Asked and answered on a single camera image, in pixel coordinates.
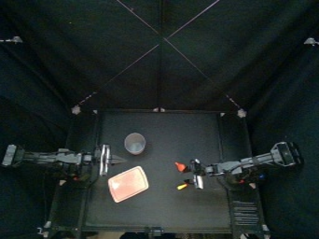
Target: rectangular plate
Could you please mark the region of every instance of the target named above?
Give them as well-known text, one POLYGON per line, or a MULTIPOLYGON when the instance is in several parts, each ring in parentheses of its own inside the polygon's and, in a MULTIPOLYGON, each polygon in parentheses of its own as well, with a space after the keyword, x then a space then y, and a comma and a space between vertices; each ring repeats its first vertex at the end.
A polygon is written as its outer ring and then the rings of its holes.
POLYGON ((109 188, 117 203, 149 189, 149 182, 141 166, 109 179, 109 188))

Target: orange tray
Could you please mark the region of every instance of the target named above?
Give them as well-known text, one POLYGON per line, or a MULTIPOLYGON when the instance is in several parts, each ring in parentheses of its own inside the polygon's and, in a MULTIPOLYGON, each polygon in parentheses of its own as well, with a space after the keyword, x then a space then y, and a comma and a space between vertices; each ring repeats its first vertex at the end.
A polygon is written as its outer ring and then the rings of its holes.
POLYGON ((149 189, 149 181, 142 167, 134 167, 109 179, 109 188, 117 203, 149 189))

